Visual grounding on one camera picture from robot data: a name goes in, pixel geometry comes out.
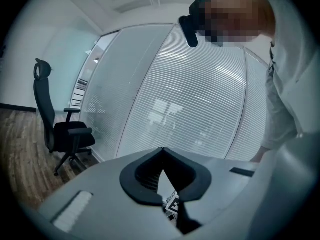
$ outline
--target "wood plank flooring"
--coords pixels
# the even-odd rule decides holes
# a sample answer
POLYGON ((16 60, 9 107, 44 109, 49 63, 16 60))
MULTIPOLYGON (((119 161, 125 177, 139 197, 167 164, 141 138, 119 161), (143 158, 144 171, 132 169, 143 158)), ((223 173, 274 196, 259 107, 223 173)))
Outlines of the wood plank flooring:
MULTIPOLYGON (((65 122, 67 113, 56 115, 65 122)), ((72 121, 78 121, 78 115, 72 121)), ((55 190, 81 173, 76 163, 65 162, 59 176, 53 171, 64 153, 49 153, 40 115, 0 108, 0 164, 19 202, 37 209, 55 190)), ((86 167, 97 164, 91 155, 79 154, 86 167)))

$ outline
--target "black office chair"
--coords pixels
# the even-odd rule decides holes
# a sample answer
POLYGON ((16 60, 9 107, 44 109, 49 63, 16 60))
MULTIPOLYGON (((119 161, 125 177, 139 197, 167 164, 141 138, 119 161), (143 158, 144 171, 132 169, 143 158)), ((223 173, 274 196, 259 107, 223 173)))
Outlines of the black office chair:
POLYGON ((55 122, 55 110, 52 106, 48 76, 51 74, 51 66, 44 60, 36 58, 34 66, 34 96, 38 106, 41 118, 44 124, 44 142, 49 152, 65 153, 59 164, 54 169, 54 175, 58 176, 59 168, 69 158, 70 161, 77 161, 81 166, 85 166, 77 158, 76 154, 88 152, 91 155, 91 149, 86 147, 92 146, 96 143, 92 136, 92 129, 88 128, 84 122, 73 121, 70 122, 72 113, 79 113, 80 109, 65 108, 64 112, 68 112, 66 122, 55 122))

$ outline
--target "black baseboard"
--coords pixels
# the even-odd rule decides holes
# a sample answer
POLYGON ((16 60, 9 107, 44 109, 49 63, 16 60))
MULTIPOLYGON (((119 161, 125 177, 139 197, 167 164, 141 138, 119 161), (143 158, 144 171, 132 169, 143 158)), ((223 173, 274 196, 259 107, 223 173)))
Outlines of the black baseboard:
POLYGON ((34 113, 37 112, 37 109, 35 107, 15 106, 15 105, 2 104, 2 103, 0 103, 0 109, 17 110, 17 111, 34 112, 34 113))

